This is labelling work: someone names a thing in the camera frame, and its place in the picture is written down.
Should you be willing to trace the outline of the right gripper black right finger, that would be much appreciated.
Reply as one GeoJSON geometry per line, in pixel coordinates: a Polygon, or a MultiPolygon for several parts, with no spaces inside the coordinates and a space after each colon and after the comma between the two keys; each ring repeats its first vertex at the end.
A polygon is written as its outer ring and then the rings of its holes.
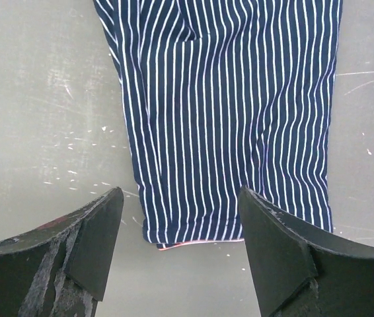
{"type": "Polygon", "coordinates": [[[374,247],[326,232],[239,193],[239,215],[262,316],[374,316],[374,247]]]}

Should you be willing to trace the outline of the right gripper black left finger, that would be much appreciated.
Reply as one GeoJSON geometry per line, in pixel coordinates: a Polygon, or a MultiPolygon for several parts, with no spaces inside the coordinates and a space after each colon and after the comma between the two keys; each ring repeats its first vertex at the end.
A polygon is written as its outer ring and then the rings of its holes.
{"type": "Polygon", "coordinates": [[[0,316],[94,316],[104,298],[124,194],[0,241],[0,316]]]}

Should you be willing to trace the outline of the navy striped boxer underwear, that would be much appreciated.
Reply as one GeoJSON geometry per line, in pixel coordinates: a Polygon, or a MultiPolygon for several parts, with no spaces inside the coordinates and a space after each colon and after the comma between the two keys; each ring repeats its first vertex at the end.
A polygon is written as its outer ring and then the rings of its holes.
{"type": "Polygon", "coordinates": [[[332,231],[341,1],[95,1],[122,89],[143,238],[240,241],[250,188],[332,231]]]}

